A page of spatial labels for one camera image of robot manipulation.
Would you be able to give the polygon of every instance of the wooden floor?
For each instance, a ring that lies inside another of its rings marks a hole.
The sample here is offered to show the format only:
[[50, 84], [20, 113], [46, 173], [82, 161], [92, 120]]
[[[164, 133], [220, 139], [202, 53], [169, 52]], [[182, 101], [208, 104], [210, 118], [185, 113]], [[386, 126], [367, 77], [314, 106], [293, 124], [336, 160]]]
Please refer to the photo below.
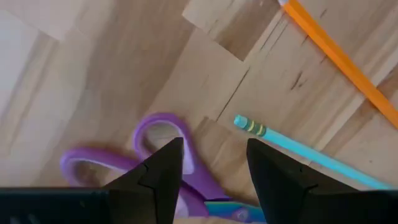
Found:
[[[300, 2], [398, 108], [398, 1]], [[67, 185], [59, 158], [74, 146], [132, 155], [135, 125], [154, 112], [184, 119], [243, 200], [257, 201], [236, 114], [398, 186], [397, 130], [276, 0], [0, 0], [0, 30], [1, 186]], [[149, 138], [175, 135], [157, 126]]]

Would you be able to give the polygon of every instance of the scissors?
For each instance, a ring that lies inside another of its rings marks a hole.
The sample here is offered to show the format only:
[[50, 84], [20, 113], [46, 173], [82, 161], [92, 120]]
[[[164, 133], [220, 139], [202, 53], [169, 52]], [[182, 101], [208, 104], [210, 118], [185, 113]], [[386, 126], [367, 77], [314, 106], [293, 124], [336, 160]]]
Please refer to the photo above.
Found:
[[77, 176], [77, 164], [92, 162], [122, 173], [135, 168], [151, 152], [144, 145], [146, 130], [154, 124], [165, 123], [178, 130], [184, 140], [182, 184], [178, 195], [175, 218], [219, 217], [243, 223], [265, 223], [261, 207], [234, 201], [212, 178], [210, 171], [196, 154], [187, 125], [171, 113], [156, 113], [144, 118], [134, 132], [133, 148], [139, 161], [105, 150], [77, 147], [61, 158], [64, 177], [75, 186], [87, 186]]

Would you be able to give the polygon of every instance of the orange pencil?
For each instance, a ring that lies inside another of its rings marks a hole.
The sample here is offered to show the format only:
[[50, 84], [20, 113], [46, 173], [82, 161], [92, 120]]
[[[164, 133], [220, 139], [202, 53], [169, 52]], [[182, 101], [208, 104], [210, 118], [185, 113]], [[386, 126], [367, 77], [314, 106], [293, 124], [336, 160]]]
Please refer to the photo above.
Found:
[[368, 80], [343, 50], [315, 22], [297, 0], [278, 0], [287, 14], [329, 56], [336, 66], [351, 80], [369, 101], [398, 129], [398, 111]]

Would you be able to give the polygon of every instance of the black device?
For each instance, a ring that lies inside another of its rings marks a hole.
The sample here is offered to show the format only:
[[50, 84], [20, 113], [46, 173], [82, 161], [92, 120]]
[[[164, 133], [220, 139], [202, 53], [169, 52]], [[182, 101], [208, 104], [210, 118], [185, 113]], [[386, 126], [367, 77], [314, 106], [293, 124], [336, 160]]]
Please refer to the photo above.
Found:
[[[0, 223], [173, 223], [182, 147], [174, 139], [102, 188], [0, 189]], [[398, 223], [395, 190], [360, 192], [257, 139], [247, 156], [268, 224]]]

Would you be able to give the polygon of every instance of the blue pencil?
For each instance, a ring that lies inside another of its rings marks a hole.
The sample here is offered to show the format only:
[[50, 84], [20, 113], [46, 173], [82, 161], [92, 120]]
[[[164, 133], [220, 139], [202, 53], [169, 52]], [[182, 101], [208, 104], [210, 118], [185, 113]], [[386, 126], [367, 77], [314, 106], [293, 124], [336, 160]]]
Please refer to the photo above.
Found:
[[266, 141], [272, 142], [280, 147], [283, 147], [290, 152], [298, 154], [304, 158], [307, 158], [313, 162], [323, 165], [333, 171], [344, 174], [345, 176], [357, 180], [367, 186], [374, 189], [388, 190], [392, 189], [391, 185], [385, 184], [375, 178], [362, 173], [346, 164], [332, 159], [321, 152], [318, 152], [311, 147], [305, 146], [297, 141], [294, 141], [283, 134], [280, 134], [270, 128], [265, 127], [262, 124], [256, 123], [244, 116], [237, 115], [234, 120], [235, 126], [243, 129], [249, 133], [255, 134]]

